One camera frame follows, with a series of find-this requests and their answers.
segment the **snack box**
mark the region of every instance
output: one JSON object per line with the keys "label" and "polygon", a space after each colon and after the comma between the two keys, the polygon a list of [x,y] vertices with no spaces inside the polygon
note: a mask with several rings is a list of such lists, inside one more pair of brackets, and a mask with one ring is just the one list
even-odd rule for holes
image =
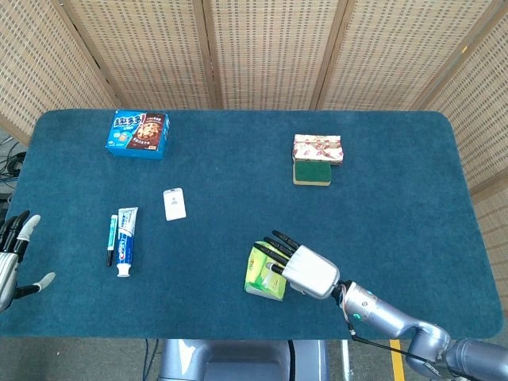
{"label": "snack box", "polygon": [[150,111],[117,110],[106,148],[115,156],[162,159],[169,116]]}

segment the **toothpaste tube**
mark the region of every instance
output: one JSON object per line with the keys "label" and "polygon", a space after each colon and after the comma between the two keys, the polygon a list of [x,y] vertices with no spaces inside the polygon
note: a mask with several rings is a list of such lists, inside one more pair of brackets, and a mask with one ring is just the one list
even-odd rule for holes
{"label": "toothpaste tube", "polygon": [[118,276],[125,278],[133,263],[134,228],[136,227],[137,208],[118,210]]}

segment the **white card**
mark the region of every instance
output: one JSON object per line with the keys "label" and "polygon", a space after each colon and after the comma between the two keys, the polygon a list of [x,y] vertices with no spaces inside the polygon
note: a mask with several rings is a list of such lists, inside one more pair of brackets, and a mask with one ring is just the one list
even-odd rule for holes
{"label": "white card", "polygon": [[164,191],[164,209],[166,210],[166,221],[187,217],[182,188]]}

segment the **blue tablecloth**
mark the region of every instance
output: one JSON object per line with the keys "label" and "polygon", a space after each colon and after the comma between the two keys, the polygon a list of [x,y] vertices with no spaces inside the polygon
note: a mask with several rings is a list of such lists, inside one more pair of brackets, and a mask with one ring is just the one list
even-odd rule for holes
{"label": "blue tablecloth", "polygon": [[[332,299],[244,292],[252,243],[279,229],[454,337],[488,337],[502,313],[452,128],[432,112],[168,111],[164,159],[111,156],[114,110],[37,123],[10,208],[42,216],[20,284],[44,292],[0,315],[7,336],[346,338]],[[340,134],[329,187],[291,181],[296,133]],[[167,222],[182,187],[187,218]],[[110,215],[138,206],[131,277],[106,267]],[[382,337],[358,324],[359,335]]]}

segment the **yellow floor line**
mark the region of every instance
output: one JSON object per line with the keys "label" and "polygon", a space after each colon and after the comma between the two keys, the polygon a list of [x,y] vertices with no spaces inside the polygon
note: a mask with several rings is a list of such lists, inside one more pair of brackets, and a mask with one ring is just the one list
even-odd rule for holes
{"label": "yellow floor line", "polygon": [[[399,340],[390,340],[390,346],[400,349]],[[404,381],[404,367],[402,366],[402,355],[391,351],[391,364],[394,368],[394,381]]]}

